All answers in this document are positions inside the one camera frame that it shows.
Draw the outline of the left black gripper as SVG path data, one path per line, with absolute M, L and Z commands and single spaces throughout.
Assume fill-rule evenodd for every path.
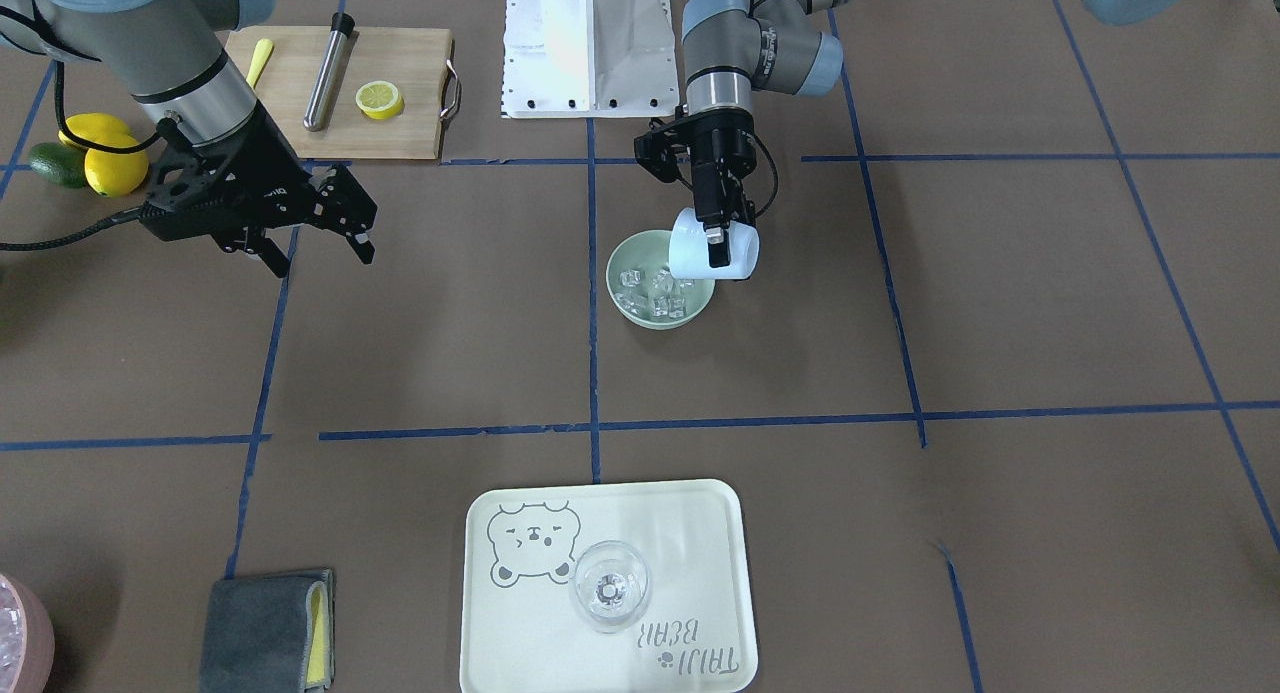
M 744 182 L 756 169 L 755 122 L 741 108 L 718 108 L 672 122 L 652 119 L 634 138 L 635 161 L 662 183 L 685 182 L 692 209 L 704 225 L 707 265 L 731 264 L 730 228 L 753 224 L 756 206 Z

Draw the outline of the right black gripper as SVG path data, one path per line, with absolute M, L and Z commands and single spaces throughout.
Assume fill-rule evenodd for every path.
M 364 265 L 375 247 L 378 205 L 347 165 L 310 174 L 278 124 L 257 102 L 223 138 L 196 145 L 169 118 L 157 126 L 165 149 L 148 175 L 140 222 L 163 241 L 236 238 L 246 231 L 308 224 L 340 236 Z M 291 259 L 270 236 L 246 236 L 244 254 L 278 279 Z

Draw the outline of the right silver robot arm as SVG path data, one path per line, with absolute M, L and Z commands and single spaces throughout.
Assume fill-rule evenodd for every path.
M 3 44 L 52 60 L 55 118 L 67 131 L 65 64 L 97 61 L 154 122 L 165 149 L 141 205 L 55 240 L 4 243 L 6 252 L 73 245 L 138 222 L 163 241 L 207 236 L 287 277 L 291 259 L 269 231 L 311 225 L 340 236 L 361 263 L 376 204 L 344 164 L 302 167 L 232 61 L 223 31 L 265 22 L 275 0 L 3 0 Z

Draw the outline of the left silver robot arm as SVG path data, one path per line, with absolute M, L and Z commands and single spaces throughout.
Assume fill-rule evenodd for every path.
M 1180 0 L 1078 0 L 1093 20 L 1134 26 Z M 746 188 L 759 159 L 758 94 L 823 99 L 838 90 L 881 266 L 887 184 L 900 163 L 1112 161 L 1114 119 L 1061 0 L 689 0 L 678 37 L 684 104 L 634 141 L 635 161 L 687 191 L 671 240 L 685 272 L 748 279 L 756 225 L 774 200 Z

